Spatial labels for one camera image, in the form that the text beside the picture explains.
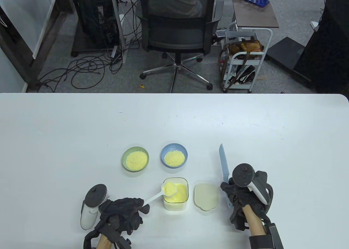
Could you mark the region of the person's left hand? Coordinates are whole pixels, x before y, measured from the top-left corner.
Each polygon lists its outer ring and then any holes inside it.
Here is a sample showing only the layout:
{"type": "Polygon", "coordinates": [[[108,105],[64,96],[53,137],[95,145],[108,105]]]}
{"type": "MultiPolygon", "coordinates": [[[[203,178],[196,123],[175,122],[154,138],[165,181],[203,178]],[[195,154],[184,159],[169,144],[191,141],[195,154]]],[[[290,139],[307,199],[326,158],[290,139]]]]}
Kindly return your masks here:
{"type": "Polygon", "coordinates": [[[143,224],[143,219],[139,213],[148,214],[149,211],[150,205],[144,204],[142,198],[107,200],[99,207],[100,221],[95,229],[99,230],[102,226],[109,224],[111,227],[115,227],[116,232],[126,232],[127,235],[131,235],[143,224]]]}

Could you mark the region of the person's right hand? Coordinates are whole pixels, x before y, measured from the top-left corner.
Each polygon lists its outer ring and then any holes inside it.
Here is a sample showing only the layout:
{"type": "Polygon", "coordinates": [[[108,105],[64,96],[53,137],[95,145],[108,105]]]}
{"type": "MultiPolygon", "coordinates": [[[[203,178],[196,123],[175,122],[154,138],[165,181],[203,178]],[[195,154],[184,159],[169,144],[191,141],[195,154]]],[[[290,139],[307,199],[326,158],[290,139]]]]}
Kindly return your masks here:
{"type": "Polygon", "coordinates": [[[264,223],[270,224],[271,221],[267,216],[269,206],[263,204],[254,192],[249,191],[247,187],[239,187],[234,183],[232,178],[229,182],[222,182],[220,188],[227,194],[228,199],[233,205],[233,213],[230,217],[230,222],[234,224],[235,228],[240,231],[248,229],[245,226],[247,219],[243,213],[243,207],[251,206],[255,215],[262,219],[264,223]]]}

